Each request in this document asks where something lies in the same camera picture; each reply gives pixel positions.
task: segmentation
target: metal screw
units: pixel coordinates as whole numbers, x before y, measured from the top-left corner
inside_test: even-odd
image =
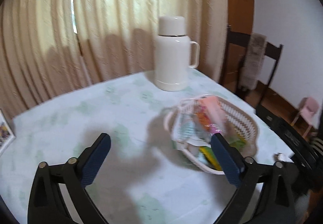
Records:
[[[67,162],[69,164],[75,164],[78,159],[76,157],[71,157]]]
[[[279,161],[275,163],[276,167],[278,167],[279,169],[281,169],[283,167],[283,164],[280,163]]]
[[[47,163],[46,162],[40,162],[39,163],[39,165],[38,165],[38,167],[40,168],[40,169],[43,169],[44,167],[46,167],[47,166]]]
[[[246,161],[248,164],[252,164],[253,162],[255,162],[255,161],[254,161],[254,159],[253,159],[252,157],[249,157],[249,156],[247,156],[247,157],[244,159],[244,161]]]

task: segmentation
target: thermos base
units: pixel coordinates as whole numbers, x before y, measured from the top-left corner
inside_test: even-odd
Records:
[[[161,89],[161,90],[164,90],[164,91],[169,91],[169,92],[175,92],[175,91],[180,91],[180,90],[183,90],[187,87],[187,82],[184,82],[184,83],[175,83],[175,84],[170,84],[170,83],[164,83],[164,82],[161,82],[157,79],[155,79],[155,85]]]

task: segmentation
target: basket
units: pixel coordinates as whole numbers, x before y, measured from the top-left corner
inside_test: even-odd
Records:
[[[204,94],[202,96],[190,99],[183,99],[182,101],[180,101],[180,104],[178,106],[174,107],[168,114],[166,114],[164,118],[164,129],[169,134],[172,134],[173,125],[178,114],[183,112],[193,112],[196,100],[207,96],[210,95]],[[227,115],[228,121],[235,126],[238,133],[242,135],[247,142],[247,145],[246,147],[244,147],[243,151],[241,152],[241,155],[243,157],[254,156],[257,153],[256,140],[259,134],[257,123],[252,119],[250,115],[248,115],[246,112],[236,107],[229,101],[219,96],[217,96],[217,98],[221,104],[222,109]],[[188,149],[182,148],[181,151],[190,161],[192,161],[198,168],[200,168],[204,172],[216,175],[224,175],[223,171],[211,169],[202,162],[200,162]]]

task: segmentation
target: thermos handle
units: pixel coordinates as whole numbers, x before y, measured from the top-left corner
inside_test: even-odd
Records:
[[[189,67],[190,68],[197,68],[199,66],[200,45],[195,41],[191,41],[191,44],[196,44],[196,50],[195,50],[195,56],[194,56],[194,63],[193,63],[193,65],[189,65]]]

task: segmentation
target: towel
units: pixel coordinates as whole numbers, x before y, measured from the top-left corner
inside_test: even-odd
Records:
[[[247,47],[244,65],[239,81],[239,88],[254,90],[258,82],[258,75],[264,61],[266,50],[266,36],[252,33]]]

